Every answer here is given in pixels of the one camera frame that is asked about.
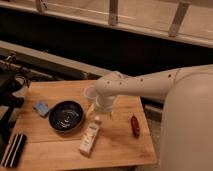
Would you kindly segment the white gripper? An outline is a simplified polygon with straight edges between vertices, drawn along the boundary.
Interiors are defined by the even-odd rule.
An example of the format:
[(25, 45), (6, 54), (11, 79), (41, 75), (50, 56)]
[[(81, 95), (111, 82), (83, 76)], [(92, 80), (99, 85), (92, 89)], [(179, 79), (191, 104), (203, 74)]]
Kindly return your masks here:
[(115, 99), (115, 96), (98, 95), (95, 104), (91, 104), (88, 108), (86, 112), (87, 117), (93, 115), (96, 110), (97, 112), (108, 114), (109, 118), (113, 120), (112, 107)]

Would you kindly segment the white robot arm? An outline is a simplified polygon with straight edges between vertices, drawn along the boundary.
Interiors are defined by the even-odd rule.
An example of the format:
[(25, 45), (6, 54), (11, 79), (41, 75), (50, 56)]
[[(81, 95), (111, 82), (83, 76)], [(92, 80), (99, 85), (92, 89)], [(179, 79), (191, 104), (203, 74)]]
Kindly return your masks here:
[(97, 111), (110, 111), (118, 95), (164, 104), (157, 171), (213, 171), (213, 64), (136, 77), (114, 71), (94, 87)]

